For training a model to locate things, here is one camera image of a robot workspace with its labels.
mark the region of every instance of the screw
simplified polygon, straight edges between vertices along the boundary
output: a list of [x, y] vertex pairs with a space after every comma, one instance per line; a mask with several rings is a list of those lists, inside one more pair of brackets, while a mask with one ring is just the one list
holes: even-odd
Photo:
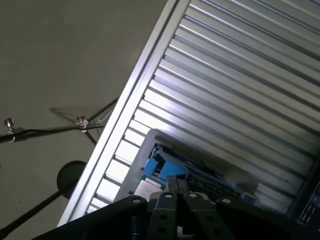
[[222, 199], [222, 202], [223, 202], [224, 204], [230, 204], [230, 203], [231, 203], [231, 200], [225, 198], [225, 199]]
[[189, 197], [194, 199], [197, 197], [197, 194], [191, 193], [191, 194], [189, 194]]

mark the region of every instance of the gray floor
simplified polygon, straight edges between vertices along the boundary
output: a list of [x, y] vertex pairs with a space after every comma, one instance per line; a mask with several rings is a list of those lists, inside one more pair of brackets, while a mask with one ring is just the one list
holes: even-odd
[[[1, 1], [0, 121], [14, 117], [20, 127], [36, 129], [64, 125], [49, 108], [89, 115], [117, 97], [164, 3]], [[0, 144], [0, 228], [53, 194], [59, 169], [87, 161], [92, 150], [80, 132]], [[54, 228], [66, 204], [59, 198], [7, 239]]]

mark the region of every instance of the slotted aluminum panel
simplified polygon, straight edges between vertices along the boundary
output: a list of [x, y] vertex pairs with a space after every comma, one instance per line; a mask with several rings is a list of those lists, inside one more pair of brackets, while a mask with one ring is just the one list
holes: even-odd
[[319, 151], [319, 12], [169, 0], [60, 224], [112, 202], [150, 129], [252, 174], [261, 204], [286, 213]]

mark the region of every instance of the metal plate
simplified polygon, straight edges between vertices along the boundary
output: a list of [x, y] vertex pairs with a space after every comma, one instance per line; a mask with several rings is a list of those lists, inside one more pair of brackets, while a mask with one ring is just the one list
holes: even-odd
[[[319, 11], [298, 0], [169, 0], [59, 224], [97, 195], [113, 200], [106, 185], [121, 186], [150, 129], [251, 173], [261, 204], [286, 213], [319, 151]], [[121, 177], [108, 173], [116, 164]]]

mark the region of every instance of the black round base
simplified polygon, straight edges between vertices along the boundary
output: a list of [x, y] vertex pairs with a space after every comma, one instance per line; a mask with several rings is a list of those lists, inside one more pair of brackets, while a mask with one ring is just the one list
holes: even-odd
[[[63, 191], [62, 195], [65, 198], [70, 199], [86, 165], [84, 161], [71, 161], [64, 165], [59, 171], [56, 177], [56, 185], [59, 191]], [[65, 190], [72, 183], [74, 183], [74, 186]]]

